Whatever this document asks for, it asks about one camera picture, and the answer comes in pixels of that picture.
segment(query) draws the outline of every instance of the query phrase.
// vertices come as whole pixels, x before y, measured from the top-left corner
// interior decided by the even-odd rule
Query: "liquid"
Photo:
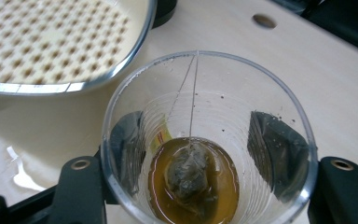
[[[217,144],[192,138],[207,150],[207,188],[185,204],[167,186],[166,171],[172,158],[189,149],[189,138],[174,138],[160,146],[151,163],[148,187],[155,215],[168,223],[228,223],[239,200],[239,182],[234,163]]]

